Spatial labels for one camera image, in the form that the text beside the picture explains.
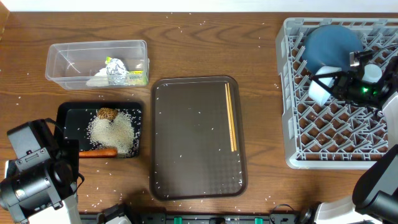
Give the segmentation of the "light blue bowl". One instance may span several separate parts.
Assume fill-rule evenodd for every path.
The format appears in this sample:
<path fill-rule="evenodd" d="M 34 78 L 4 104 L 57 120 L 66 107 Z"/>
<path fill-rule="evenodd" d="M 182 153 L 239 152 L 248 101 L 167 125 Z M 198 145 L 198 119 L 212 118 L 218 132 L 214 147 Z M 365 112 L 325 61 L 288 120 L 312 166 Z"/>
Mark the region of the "light blue bowl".
<path fill-rule="evenodd" d="M 333 72 L 340 72 L 341 68 L 339 67 L 329 67 L 323 66 L 320 68 L 315 75 L 324 75 Z M 319 84 L 315 81 L 311 81 L 310 87 L 308 89 L 308 96 L 319 106 L 323 106 L 329 97 L 331 96 L 326 90 L 324 90 Z"/>

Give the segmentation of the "light blue plastic cup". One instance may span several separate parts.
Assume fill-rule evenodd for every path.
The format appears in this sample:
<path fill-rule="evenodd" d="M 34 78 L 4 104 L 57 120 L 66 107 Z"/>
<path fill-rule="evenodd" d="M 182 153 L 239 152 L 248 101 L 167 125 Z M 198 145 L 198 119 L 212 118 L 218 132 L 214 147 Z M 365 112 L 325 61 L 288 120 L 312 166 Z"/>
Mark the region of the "light blue plastic cup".
<path fill-rule="evenodd" d="M 369 83 L 377 83 L 382 77 L 382 70 L 375 64 L 367 64 L 364 66 L 364 75 L 362 81 Z"/>

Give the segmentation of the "dark blue plate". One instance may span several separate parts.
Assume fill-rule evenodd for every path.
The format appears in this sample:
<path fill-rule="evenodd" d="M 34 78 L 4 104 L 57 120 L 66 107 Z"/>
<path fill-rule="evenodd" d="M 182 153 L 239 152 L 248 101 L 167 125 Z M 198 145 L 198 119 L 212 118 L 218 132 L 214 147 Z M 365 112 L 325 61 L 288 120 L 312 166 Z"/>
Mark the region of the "dark blue plate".
<path fill-rule="evenodd" d="M 302 59 L 307 61 L 306 68 L 312 74 L 324 66 L 350 70 L 349 54 L 362 52 L 363 45 L 359 37 L 348 28 L 338 25 L 321 26 L 307 35 L 303 46 Z"/>

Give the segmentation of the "yellow green snack wrapper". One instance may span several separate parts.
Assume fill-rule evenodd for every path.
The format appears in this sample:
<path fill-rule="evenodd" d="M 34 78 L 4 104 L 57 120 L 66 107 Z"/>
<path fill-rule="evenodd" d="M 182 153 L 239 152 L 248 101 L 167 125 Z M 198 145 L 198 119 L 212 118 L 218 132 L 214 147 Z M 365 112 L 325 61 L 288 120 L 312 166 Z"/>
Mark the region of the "yellow green snack wrapper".
<path fill-rule="evenodd" d="M 144 75 L 143 70 L 128 70 L 128 75 L 126 78 L 126 84 L 120 86 L 129 86 L 129 85 L 147 85 L 147 78 Z"/>

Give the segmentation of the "aluminium foil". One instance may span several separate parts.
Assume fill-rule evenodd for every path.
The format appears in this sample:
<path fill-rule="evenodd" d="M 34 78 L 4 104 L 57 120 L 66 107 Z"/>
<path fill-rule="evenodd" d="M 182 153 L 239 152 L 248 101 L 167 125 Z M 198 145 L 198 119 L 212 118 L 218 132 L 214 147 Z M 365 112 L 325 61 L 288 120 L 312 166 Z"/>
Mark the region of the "aluminium foil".
<path fill-rule="evenodd" d="M 106 74 L 109 85 L 125 85 L 128 70 L 122 60 L 106 57 Z"/>

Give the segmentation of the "pile of rice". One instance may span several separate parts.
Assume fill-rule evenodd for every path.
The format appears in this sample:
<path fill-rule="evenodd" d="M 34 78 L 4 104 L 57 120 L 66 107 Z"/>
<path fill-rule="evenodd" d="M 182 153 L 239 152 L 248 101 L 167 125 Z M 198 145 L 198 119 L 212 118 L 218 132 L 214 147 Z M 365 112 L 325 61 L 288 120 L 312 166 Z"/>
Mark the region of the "pile of rice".
<path fill-rule="evenodd" d="M 139 148 L 141 117 L 133 110 L 118 110 L 117 117 L 110 121 L 97 115 L 88 123 L 87 136 L 92 149 L 116 148 L 118 157 L 134 157 Z"/>

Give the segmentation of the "brown dried mushroom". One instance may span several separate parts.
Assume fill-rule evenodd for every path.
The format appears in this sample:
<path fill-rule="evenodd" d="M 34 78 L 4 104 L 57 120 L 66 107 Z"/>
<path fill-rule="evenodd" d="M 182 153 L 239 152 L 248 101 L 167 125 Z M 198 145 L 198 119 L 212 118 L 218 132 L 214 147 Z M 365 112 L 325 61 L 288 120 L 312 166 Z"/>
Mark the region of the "brown dried mushroom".
<path fill-rule="evenodd" d="M 114 120 L 118 115 L 118 110 L 111 108 L 101 108 L 97 112 L 97 117 L 99 119 Z"/>

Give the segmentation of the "white napkin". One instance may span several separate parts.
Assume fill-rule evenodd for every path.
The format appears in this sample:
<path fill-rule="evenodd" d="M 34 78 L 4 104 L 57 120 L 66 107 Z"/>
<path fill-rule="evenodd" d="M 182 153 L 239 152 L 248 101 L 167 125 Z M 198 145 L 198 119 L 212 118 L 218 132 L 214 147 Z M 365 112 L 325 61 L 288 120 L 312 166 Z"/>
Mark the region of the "white napkin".
<path fill-rule="evenodd" d="M 86 85 L 88 87 L 106 87 L 109 85 L 107 69 L 102 68 L 98 73 L 91 77 Z"/>

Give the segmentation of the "orange carrot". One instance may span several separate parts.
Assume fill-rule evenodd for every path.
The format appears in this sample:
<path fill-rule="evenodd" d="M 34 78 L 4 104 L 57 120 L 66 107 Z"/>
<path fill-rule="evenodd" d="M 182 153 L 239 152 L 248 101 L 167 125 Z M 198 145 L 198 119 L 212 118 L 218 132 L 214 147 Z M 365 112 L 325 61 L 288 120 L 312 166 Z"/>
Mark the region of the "orange carrot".
<path fill-rule="evenodd" d="M 80 158 L 109 158 L 117 157 L 118 150 L 116 148 L 95 149 L 92 151 L 79 152 Z"/>

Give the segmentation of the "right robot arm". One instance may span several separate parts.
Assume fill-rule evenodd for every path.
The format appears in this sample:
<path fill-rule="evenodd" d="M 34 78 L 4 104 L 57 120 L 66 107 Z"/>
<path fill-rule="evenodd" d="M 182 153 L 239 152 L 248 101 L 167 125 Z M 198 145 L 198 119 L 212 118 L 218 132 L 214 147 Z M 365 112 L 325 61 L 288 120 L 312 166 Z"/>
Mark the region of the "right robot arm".
<path fill-rule="evenodd" d="M 361 72 L 312 75 L 334 98 L 380 110 L 387 123 L 389 150 L 357 181 L 350 197 L 324 202 L 300 215 L 297 223 L 397 223 L 397 57 L 376 83 Z"/>

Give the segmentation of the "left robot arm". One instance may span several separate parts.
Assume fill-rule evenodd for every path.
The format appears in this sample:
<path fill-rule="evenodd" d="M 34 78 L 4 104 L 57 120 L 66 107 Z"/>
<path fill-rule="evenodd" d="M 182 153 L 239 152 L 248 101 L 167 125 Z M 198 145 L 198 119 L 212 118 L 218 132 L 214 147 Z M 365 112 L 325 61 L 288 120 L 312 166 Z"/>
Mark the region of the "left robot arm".
<path fill-rule="evenodd" d="M 77 190 L 85 180 L 78 171 L 79 143 L 56 139 L 50 123 L 55 121 L 37 119 L 7 132 L 17 157 L 7 162 L 1 207 L 14 223 L 133 223 L 124 204 L 96 214 L 79 213 Z"/>

